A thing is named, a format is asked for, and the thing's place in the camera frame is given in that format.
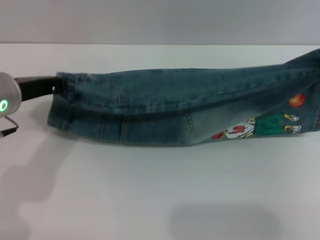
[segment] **green led light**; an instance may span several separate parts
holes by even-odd
[[[3,112],[8,107],[8,102],[6,100],[0,101],[0,112]]]

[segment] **folded jeans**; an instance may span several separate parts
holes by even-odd
[[[320,129],[320,50],[261,67],[57,76],[49,126],[107,143],[184,146]]]

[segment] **cartoon character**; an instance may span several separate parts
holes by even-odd
[[[295,134],[302,128],[299,124],[292,124],[298,120],[298,116],[288,113],[263,115],[232,126],[226,131],[213,135],[212,138],[218,140],[226,136],[228,139],[243,139],[252,135]]]
[[[292,131],[291,133],[296,133],[301,129],[301,126],[289,124],[289,122],[297,122],[298,120],[299,117],[288,113],[270,114],[256,117],[254,134],[280,135],[283,133],[290,133],[290,131],[286,131],[286,129],[292,128],[296,129],[296,131]]]
[[[226,130],[226,137],[228,139],[239,139],[239,138],[247,138],[254,134],[255,130],[255,122],[254,121],[246,121],[243,124],[238,124],[236,126],[230,127]]]

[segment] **white backdrop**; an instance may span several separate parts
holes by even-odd
[[[316,46],[0,44],[0,71],[230,68]],[[51,96],[23,102],[0,139],[0,239],[316,240],[320,132],[192,147],[128,147],[48,128]],[[0,128],[9,123],[0,121]]]
[[[1,0],[0,42],[320,44],[319,0]]]

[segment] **black cable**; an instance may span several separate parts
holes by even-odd
[[[56,77],[38,78],[24,82],[17,81],[21,89],[22,101],[52,94],[56,81]]]
[[[10,121],[11,123],[13,123],[15,125],[15,127],[6,129],[6,130],[2,130],[0,131],[0,138],[4,138],[5,136],[9,135],[9,134],[13,134],[17,131],[17,129],[19,128],[18,123],[16,123],[14,120],[12,120],[10,117],[5,116],[5,119],[7,119],[8,121]]]

